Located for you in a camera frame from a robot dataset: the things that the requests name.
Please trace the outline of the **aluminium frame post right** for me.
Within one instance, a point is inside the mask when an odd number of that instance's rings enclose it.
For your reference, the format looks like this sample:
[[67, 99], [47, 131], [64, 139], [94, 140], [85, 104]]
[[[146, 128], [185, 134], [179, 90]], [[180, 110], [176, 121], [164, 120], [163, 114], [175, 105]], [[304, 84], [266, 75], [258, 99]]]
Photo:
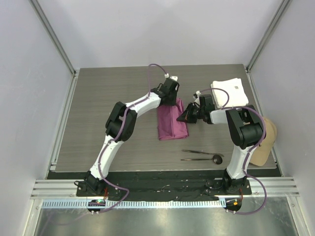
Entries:
[[274, 31], [276, 30], [279, 22], [281, 21], [282, 17], [286, 13], [287, 9], [289, 8], [292, 0], [282, 0], [279, 7], [277, 8], [271, 22], [269, 23], [266, 31], [264, 32], [258, 46], [256, 47], [253, 56], [251, 57], [248, 65], [246, 66], [246, 71], [248, 73], [251, 72], [253, 67], [255, 66], [258, 58], [260, 57], [262, 51], [264, 50], [265, 46], [267, 45], [268, 41], [271, 39]]

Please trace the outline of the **dark metal fork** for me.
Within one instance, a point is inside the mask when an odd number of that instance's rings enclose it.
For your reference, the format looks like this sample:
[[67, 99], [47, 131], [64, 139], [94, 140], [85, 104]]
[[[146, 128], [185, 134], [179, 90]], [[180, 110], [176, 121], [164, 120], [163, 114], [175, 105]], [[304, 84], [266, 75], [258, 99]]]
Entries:
[[189, 153], [196, 153], [196, 154], [204, 154], [204, 155], [219, 155], [221, 157], [224, 157], [221, 153], [209, 153], [209, 152], [203, 152], [203, 151], [196, 151], [196, 150], [188, 150], [188, 149], [182, 149], [183, 152], [189, 152]]

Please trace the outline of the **aluminium frame post left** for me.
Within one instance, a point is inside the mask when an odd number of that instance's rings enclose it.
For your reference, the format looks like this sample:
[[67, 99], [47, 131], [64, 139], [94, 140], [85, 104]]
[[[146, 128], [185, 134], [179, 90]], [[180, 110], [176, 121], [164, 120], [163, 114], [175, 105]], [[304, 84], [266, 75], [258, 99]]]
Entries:
[[64, 61], [66, 67], [68, 68], [68, 70], [70, 71], [72, 76], [75, 76], [76, 74], [76, 70], [73, 67], [69, 57], [67, 56], [61, 42], [59, 41], [52, 25], [50, 24], [44, 10], [42, 9], [40, 3], [38, 0], [29, 0], [29, 3], [31, 4], [32, 8], [34, 9], [35, 13], [37, 14], [40, 22], [42, 23], [42, 25], [44, 26], [44, 29], [46, 30], [49, 38], [51, 39], [51, 41], [53, 42], [57, 52], [60, 54], [62, 60]]

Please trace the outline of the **aluminium front rail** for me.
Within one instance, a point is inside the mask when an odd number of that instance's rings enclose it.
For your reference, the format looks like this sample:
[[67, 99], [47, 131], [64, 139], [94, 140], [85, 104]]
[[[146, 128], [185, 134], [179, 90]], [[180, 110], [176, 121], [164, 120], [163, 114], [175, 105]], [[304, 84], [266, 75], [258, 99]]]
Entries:
[[[299, 197], [292, 177], [260, 177], [268, 197]], [[31, 199], [76, 199], [77, 186], [73, 179], [36, 180]]]

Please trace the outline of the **white folded towel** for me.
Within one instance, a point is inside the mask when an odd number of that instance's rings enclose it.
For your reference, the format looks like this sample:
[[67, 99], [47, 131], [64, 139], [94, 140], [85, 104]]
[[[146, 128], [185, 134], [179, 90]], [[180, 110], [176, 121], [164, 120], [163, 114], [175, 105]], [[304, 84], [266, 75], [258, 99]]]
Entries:
[[211, 88], [213, 90], [213, 96], [217, 108], [224, 107], [224, 104], [227, 102], [227, 94], [229, 95], [229, 102], [225, 107], [237, 107], [237, 106], [246, 106], [249, 103], [248, 97], [245, 94], [242, 80], [239, 78], [230, 79], [227, 81], [213, 81], [211, 83]]

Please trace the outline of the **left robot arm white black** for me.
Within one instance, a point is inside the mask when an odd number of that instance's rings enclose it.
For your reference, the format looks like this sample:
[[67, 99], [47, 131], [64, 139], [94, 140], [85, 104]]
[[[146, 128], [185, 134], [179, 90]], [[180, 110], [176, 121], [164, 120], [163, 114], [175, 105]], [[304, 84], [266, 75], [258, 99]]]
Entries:
[[146, 112], [161, 105], [175, 105], [179, 84], [170, 86], [159, 84], [141, 98], [129, 102], [117, 102], [105, 124], [103, 146], [93, 166], [87, 171], [82, 182], [82, 190], [100, 196], [107, 185], [105, 179], [110, 166], [124, 142], [133, 134], [136, 120]]

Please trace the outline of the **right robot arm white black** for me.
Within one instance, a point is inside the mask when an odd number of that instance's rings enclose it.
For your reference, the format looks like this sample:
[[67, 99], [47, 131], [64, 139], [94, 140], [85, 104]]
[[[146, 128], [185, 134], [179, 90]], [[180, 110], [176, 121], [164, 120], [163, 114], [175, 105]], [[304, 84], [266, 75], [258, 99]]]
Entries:
[[265, 122], [251, 104], [217, 109], [210, 94], [200, 95], [189, 103], [177, 121], [196, 123], [199, 119], [207, 124], [228, 125], [234, 148], [223, 173], [221, 189], [234, 194], [246, 184], [249, 160], [266, 136]]

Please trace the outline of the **tan baseball cap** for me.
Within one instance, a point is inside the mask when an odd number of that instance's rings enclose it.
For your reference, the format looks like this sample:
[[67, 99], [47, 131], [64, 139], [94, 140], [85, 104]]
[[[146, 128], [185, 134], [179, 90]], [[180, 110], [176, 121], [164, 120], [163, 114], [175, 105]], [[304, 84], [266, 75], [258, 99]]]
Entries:
[[262, 143], [253, 152], [250, 163], [256, 166], [263, 166], [271, 153], [272, 147], [277, 137], [277, 128], [268, 118], [263, 117], [266, 126], [266, 136]]

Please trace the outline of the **magenta cloth napkin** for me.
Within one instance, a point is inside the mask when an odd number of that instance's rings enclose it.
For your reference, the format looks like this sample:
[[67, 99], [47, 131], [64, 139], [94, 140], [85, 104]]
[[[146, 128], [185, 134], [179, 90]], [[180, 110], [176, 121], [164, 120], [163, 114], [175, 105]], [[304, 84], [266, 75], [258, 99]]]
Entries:
[[176, 99], [174, 106], [162, 105], [157, 108], [157, 130], [160, 141], [183, 139], [189, 136], [187, 124], [177, 121], [183, 112], [184, 106], [180, 98]]

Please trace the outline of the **dark metal spoon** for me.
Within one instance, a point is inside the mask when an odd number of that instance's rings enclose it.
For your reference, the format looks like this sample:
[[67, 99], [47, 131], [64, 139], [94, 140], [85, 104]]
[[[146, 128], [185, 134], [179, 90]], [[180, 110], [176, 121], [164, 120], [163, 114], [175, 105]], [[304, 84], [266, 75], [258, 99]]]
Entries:
[[211, 158], [186, 158], [181, 161], [213, 161], [215, 164], [220, 165], [223, 163], [223, 159], [220, 155], [215, 154]]

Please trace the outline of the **aluminium frame post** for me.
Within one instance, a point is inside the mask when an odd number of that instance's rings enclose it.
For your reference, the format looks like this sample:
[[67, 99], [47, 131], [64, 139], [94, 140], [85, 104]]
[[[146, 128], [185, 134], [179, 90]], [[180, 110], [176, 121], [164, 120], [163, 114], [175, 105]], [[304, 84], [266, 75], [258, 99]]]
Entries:
[[68, 70], [70, 71], [72, 76], [75, 76], [76, 74], [76, 70], [73, 67], [69, 57], [67, 56], [61, 42], [59, 41], [52, 25], [50, 24], [44, 10], [42, 9], [40, 3], [38, 0], [29, 0], [29, 3], [31, 4], [32, 8], [34, 9], [35, 13], [37, 14], [40, 22], [42, 23], [42, 25], [44, 26], [44, 29], [46, 30], [49, 38], [51, 39], [51, 41], [53, 42], [57, 52], [60, 54], [62, 60], [64, 61], [66, 67], [68, 68]]
[[282, 0], [279, 7], [277, 8], [271, 22], [269, 23], [266, 31], [264, 32], [258, 46], [256, 47], [253, 56], [251, 57], [248, 65], [246, 66], [246, 71], [248, 73], [251, 72], [253, 67], [255, 66], [258, 58], [260, 57], [262, 51], [264, 50], [265, 46], [267, 45], [268, 41], [271, 39], [274, 31], [276, 30], [279, 22], [281, 21], [282, 17], [286, 13], [287, 9], [289, 8], [292, 0]]

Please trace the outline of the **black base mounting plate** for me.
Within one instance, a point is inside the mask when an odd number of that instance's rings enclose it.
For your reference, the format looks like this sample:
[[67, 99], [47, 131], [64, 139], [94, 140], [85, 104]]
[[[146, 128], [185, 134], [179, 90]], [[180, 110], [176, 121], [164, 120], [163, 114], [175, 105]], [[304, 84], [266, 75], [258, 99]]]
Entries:
[[[188, 171], [137, 171], [137, 172], [110, 172], [106, 177], [107, 180], [114, 184], [131, 181], [139, 182], [147, 181], [145, 187], [162, 187], [162, 183], [171, 184], [173, 182], [184, 182], [196, 180], [213, 180], [222, 178], [224, 170], [188, 170]], [[279, 168], [275, 169], [249, 169], [248, 174], [254, 177], [281, 177]], [[67, 179], [80, 180], [83, 179], [86, 172], [54, 172], [49, 171], [47, 179]]]

